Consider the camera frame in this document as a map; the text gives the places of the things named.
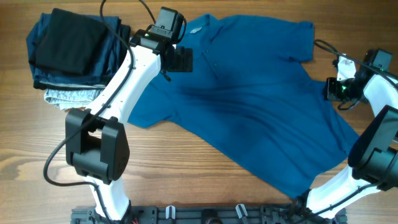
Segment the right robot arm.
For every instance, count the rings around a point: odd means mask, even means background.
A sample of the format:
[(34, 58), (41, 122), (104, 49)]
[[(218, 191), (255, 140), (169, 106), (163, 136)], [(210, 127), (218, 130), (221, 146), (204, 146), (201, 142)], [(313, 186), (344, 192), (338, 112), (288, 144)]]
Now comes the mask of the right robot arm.
[(371, 105), (375, 118), (354, 143), (348, 165), (331, 180), (297, 198), (287, 219), (291, 223), (342, 223), (348, 205), (371, 194), (397, 187), (397, 76), (388, 71), (392, 54), (382, 49), (368, 50), (360, 67), (356, 60), (339, 55), (338, 69), (328, 78), (323, 91), (326, 100), (352, 106)]

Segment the blue polo shirt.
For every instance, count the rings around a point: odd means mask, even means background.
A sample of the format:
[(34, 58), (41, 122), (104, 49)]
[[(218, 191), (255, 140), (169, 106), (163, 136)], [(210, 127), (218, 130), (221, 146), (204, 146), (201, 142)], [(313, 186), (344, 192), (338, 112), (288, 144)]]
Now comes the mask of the blue polo shirt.
[(193, 70), (156, 76), (128, 121), (171, 121), (291, 198), (345, 160), (358, 134), (309, 77), (314, 25), (261, 16), (187, 24)]

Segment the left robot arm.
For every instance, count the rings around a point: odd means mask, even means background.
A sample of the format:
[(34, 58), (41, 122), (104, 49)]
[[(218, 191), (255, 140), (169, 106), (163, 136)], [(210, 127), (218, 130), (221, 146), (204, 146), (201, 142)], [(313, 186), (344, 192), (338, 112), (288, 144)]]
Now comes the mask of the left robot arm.
[(125, 125), (146, 86), (160, 72), (191, 72), (192, 49), (177, 44), (187, 21), (162, 7), (155, 24), (139, 29), (127, 45), (123, 64), (102, 94), (65, 120), (67, 164), (90, 185), (96, 206), (72, 211), (72, 223), (131, 223), (131, 201), (122, 174), (130, 150)]

